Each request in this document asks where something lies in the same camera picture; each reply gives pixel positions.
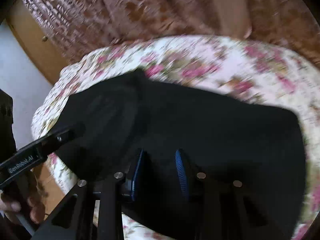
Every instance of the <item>cabinet door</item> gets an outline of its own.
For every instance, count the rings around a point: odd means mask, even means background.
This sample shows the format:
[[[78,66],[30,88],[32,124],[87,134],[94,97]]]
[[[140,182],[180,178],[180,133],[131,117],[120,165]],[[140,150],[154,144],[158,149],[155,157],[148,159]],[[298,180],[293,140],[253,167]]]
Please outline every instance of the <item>cabinet door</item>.
[[[22,0],[15,1],[6,19],[14,36],[39,71],[51,84],[57,82],[60,71],[68,62],[45,36]]]

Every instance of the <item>silver screw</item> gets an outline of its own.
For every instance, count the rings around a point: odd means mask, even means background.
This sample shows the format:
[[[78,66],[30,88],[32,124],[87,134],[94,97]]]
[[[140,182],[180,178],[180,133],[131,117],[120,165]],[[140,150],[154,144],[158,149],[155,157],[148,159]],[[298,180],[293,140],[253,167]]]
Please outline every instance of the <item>silver screw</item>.
[[[87,181],[86,181],[86,180],[81,179],[81,180],[78,181],[78,186],[79,186],[79,187],[83,187],[83,186],[85,186],[85,185],[87,185]]]
[[[121,179],[123,177],[123,173],[118,171],[113,175],[116,179]]]
[[[233,182],[233,186],[235,186],[235,187],[242,187],[242,182],[239,181],[239,180],[235,180],[235,181]]]
[[[205,174],[205,173],[203,173],[203,172],[198,172],[198,173],[197,173],[197,178],[198,178],[198,179],[205,179],[205,177],[206,177],[206,174]]]

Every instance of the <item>black garment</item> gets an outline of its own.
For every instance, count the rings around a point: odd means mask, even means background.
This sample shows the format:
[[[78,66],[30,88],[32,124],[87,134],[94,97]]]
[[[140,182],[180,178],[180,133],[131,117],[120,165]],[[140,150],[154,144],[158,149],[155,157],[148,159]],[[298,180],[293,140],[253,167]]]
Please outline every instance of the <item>black garment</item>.
[[[57,154],[81,179],[106,177],[139,147],[148,152],[153,186],[141,203],[123,206],[145,226],[193,239],[197,218],[183,201],[174,158],[183,148],[216,179],[238,179],[252,189],[291,237],[305,189],[304,146],[292,112],[153,82],[137,70],[70,96],[53,129],[78,121],[85,123],[85,135]]]

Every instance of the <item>floral tablecloth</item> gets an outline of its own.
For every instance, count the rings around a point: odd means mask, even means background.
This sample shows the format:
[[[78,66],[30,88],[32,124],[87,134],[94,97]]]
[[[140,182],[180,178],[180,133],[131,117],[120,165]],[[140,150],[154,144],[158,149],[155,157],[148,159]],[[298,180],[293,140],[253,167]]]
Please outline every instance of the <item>floral tablecloth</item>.
[[[33,117],[34,139],[55,124],[69,95],[138,67],[154,80],[228,94],[249,104],[281,106],[297,114],[307,154],[307,185],[292,238],[301,239],[320,208],[319,71],[291,50],[221,36],[166,37],[97,49],[61,71]],[[77,177],[55,154],[47,165],[67,193]],[[168,239],[125,215],[123,224],[125,239]]]

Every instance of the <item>floor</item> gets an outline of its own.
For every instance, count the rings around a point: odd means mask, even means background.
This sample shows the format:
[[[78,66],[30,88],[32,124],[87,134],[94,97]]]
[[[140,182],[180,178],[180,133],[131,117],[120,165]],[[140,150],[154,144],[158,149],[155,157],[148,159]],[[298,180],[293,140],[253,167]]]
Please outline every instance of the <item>floor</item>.
[[[52,210],[63,199],[64,194],[59,186],[50,175],[48,168],[41,164],[34,168],[34,173],[38,180],[38,186],[42,194],[42,201],[45,205],[46,214],[50,214]]]

